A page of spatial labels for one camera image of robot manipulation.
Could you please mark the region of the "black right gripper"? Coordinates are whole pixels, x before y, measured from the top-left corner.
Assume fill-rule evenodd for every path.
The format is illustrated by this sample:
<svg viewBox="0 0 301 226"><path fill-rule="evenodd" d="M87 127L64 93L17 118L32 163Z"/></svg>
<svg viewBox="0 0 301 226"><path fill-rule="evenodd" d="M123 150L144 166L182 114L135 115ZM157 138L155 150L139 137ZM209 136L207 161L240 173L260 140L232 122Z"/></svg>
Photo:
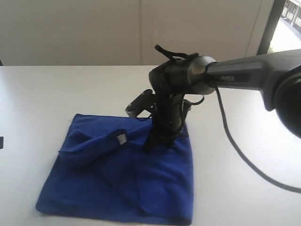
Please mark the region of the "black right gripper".
<svg viewBox="0 0 301 226"><path fill-rule="evenodd" d="M180 136L191 105L184 101L184 94L156 93L151 113L151 130L143 145L146 153L157 146L171 147Z"/></svg>

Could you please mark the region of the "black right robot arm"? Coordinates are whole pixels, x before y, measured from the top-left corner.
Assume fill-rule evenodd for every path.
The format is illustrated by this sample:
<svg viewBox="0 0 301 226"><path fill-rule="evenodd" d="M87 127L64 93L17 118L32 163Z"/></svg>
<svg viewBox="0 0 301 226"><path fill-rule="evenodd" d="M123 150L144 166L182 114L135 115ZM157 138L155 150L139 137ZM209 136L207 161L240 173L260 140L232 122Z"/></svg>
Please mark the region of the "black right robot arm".
<svg viewBox="0 0 301 226"><path fill-rule="evenodd" d="M168 52L169 60L149 73L154 94L152 128L144 143L150 151L169 146L184 127L185 95L209 95L217 88L257 90L265 109L301 135L301 52L288 50L216 62L209 56Z"/></svg>

